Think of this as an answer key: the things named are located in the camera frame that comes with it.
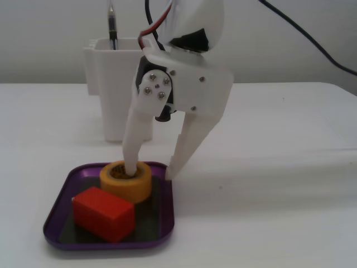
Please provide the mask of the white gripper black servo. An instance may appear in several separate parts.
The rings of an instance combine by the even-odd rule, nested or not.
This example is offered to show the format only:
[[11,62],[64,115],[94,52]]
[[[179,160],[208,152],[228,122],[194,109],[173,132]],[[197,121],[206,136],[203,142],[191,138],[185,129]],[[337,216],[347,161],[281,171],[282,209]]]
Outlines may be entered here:
[[198,54],[180,49],[171,51],[146,47],[144,56],[155,68],[145,71],[139,86],[132,86],[124,139],[122,143],[126,173],[137,171],[138,154],[149,133],[153,118],[165,106],[186,112],[175,151],[166,169],[166,180],[173,180],[203,140],[221,120],[233,75],[209,64]]

